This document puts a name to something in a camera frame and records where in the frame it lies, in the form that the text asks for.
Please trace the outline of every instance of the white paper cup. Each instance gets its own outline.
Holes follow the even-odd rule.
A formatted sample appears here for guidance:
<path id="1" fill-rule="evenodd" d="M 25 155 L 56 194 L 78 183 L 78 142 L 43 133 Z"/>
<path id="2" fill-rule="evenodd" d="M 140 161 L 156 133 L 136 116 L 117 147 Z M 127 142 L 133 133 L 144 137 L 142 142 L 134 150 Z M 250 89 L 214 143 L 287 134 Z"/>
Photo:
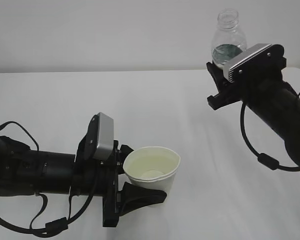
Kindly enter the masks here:
<path id="1" fill-rule="evenodd" d="M 128 155 L 123 170 L 133 185 L 170 192 L 180 156 L 165 147 L 147 146 Z"/>

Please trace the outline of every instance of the white wall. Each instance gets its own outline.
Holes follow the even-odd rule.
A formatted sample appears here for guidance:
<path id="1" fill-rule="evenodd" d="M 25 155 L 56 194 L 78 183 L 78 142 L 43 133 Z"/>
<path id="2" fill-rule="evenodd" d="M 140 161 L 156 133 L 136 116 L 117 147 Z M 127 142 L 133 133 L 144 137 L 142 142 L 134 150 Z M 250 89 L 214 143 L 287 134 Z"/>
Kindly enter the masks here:
<path id="1" fill-rule="evenodd" d="M 0 0 L 0 72 L 201 69 L 228 7 L 300 68 L 300 0 Z"/>

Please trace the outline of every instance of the black cable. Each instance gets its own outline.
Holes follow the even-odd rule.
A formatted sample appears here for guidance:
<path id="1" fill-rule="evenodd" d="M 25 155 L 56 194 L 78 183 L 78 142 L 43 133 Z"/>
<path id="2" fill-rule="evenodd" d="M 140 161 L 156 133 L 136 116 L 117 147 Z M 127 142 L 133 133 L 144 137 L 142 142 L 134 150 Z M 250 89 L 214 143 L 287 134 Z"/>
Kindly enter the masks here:
<path id="1" fill-rule="evenodd" d="M 250 151 L 256 156 L 259 157 L 260 153 L 255 150 L 255 148 L 251 145 L 247 134 L 246 134 L 246 128 L 245 128 L 245 111 L 246 111 L 246 106 L 247 106 L 247 101 L 245 99 L 242 100 L 242 105 L 241 105 L 241 111 L 240 111 L 240 130 L 241 130 L 241 135 L 243 137 L 243 140 L 247 147 L 250 149 Z"/>
<path id="2" fill-rule="evenodd" d="M 39 144 L 37 143 L 37 141 L 31 136 L 31 134 L 20 123 L 18 123 L 16 121 L 7 121 L 7 122 L 5 122 L 5 123 L 3 123 L 3 124 L 0 125 L 0 131 L 2 129 L 4 129 L 9 124 L 16 124 L 16 125 L 18 125 L 29 136 L 29 138 L 31 138 L 31 140 L 34 142 L 34 144 L 36 146 L 36 150 L 39 151 Z"/>
<path id="3" fill-rule="evenodd" d="M 92 201 L 92 198 L 94 197 L 95 191 L 97 189 L 97 185 L 98 185 L 98 175 L 96 173 L 95 176 L 94 176 L 94 180 L 93 180 L 93 186 L 90 190 L 88 198 L 86 199 L 86 201 L 83 204 L 82 208 L 73 217 L 68 219 L 68 224 L 71 224 L 75 220 L 77 220 L 85 212 L 85 210 L 88 208 L 89 204 Z"/>
<path id="4" fill-rule="evenodd" d="M 37 193 L 36 194 L 39 197 L 42 197 L 42 207 L 40 209 L 40 211 L 37 213 L 37 215 L 35 215 L 35 217 L 32 219 L 31 223 L 30 223 L 30 229 L 33 230 L 32 228 L 32 224 L 33 222 L 37 219 L 37 217 L 39 217 L 47 208 L 48 205 L 48 198 L 46 195 L 42 194 L 42 193 Z M 55 233 L 32 233 L 34 236 L 39 237 L 39 238 L 51 238 L 54 237 L 56 235 L 58 235 L 59 233 L 61 233 L 62 231 L 57 231 Z"/>
<path id="5" fill-rule="evenodd" d="M 69 215 L 68 215 L 68 220 L 71 218 L 71 208 L 72 208 L 72 198 L 73 195 L 69 195 L 68 201 L 69 201 Z"/>

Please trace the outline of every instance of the robotic arm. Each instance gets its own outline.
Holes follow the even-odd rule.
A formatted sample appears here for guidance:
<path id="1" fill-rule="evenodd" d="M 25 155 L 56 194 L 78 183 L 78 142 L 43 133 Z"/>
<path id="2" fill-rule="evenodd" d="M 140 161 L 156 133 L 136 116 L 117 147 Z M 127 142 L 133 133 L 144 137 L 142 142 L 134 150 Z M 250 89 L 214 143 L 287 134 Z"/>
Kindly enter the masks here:
<path id="1" fill-rule="evenodd" d="M 14 226 L 0 218 L 0 225 L 12 231 L 33 234 L 41 238 L 53 237 L 68 229 L 68 225 L 79 218 L 87 209 L 93 196 L 103 199 L 103 226 L 116 227 L 119 217 L 136 209 L 163 203 L 167 197 L 164 191 L 146 189 L 127 182 L 118 190 L 118 176 L 123 174 L 123 163 L 133 150 L 114 140 L 114 121 L 103 113 L 92 117 L 86 135 L 78 145 L 76 155 L 39 151 L 33 137 L 17 122 L 8 124 L 21 127 L 37 146 L 31 150 L 26 144 L 6 136 L 0 136 L 0 197 L 41 196 L 43 206 L 48 199 L 42 193 L 88 195 L 81 210 L 69 217 L 61 218 L 32 229 Z"/>
<path id="2" fill-rule="evenodd" d="M 278 44 L 257 44 L 231 59 L 223 70 L 208 62 L 207 69 L 219 93 L 209 96 L 207 101 L 214 110 L 242 101 L 241 133 L 258 161 L 272 170 L 299 172 L 300 93 L 283 81 L 281 70 L 286 65 L 284 48 Z M 253 148 L 245 131 L 246 106 L 284 140 L 288 155 L 298 166 L 282 166 L 278 160 Z"/>

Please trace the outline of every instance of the white table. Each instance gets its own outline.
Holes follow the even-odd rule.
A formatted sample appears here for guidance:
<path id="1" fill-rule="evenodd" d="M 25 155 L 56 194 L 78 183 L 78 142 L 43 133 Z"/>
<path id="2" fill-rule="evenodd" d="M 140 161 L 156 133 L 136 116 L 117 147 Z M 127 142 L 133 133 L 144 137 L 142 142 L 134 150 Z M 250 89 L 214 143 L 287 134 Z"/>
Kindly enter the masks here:
<path id="1" fill-rule="evenodd" d="M 300 90 L 300 70 L 284 79 Z M 240 103 L 217 111 L 207 97 L 217 93 L 206 70 L 0 74 L 0 124 L 14 120 L 35 137 L 42 151 L 75 154 L 90 118 L 114 118 L 115 139 L 137 149 L 164 146 L 181 156 L 169 199 L 102 228 L 102 199 L 58 240 L 300 240 L 300 173 L 271 171 L 246 147 Z M 246 131 L 259 151 L 293 165 L 283 141 L 249 109 Z M 35 146 L 17 127 L 1 135 Z M 127 181 L 123 176 L 121 182 Z M 65 217 L 65 195 L 49 196 L 35 227 Z M 73 202 L 73 212 L 86 197 Z M 0 216 L 28 227 L 41 198 L 0 197 Z M 29 240 L 0 226 L 1 240 Z"/>

